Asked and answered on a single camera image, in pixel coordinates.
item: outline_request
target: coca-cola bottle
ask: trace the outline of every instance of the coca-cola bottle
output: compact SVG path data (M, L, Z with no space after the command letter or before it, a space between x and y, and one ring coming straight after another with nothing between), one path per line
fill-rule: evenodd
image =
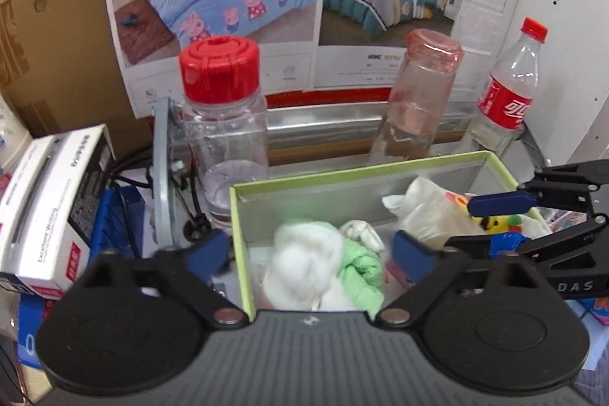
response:
M485 148L501 155L518 132L537 90L538 55L547 28L527 18L522 32L491 70L457 153Z

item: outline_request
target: white towel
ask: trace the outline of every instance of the white towel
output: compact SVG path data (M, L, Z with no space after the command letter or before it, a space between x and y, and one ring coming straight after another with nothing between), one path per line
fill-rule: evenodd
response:
M336 278L344 240L330 224L285 224L275 232L275 253L263 277L263 292L277 310L355 310Z

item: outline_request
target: red cap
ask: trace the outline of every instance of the red cap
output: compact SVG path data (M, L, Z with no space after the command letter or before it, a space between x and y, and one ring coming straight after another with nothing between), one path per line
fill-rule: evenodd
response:
M260 49L245 37L210 37L180 54L184 94L199 104L228 104L260 86Z
M525 22L523 23L521 30L523 33L526 33L541 43L546 41L547 28L532 18L525 18Z

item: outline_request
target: plastic bag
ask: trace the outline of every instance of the plastic bag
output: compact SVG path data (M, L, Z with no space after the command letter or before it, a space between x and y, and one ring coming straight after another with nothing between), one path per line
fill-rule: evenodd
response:
M406 231L432 250L441 250L452 236L479 236L483 229L456 203L445 189L427 178L416 178L405 195L383 198L383 205L398 218Z

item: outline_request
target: plastic bottle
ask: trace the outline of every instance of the plastic bottle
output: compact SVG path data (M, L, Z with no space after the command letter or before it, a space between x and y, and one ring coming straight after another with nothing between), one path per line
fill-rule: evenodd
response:
M518 133L533 102L538 80L538 54L547 28L527 18L516 45L497 61L477 104L476 115L457 152L491 150L501 155Z
M233 184L268 176L267 105L260 50L244 37L211 37L180 54L183 118L211 219L230 223Z
M369 164L427 155L444 113L463 49L456 40L419 28L406 36L406 55L389 95Z

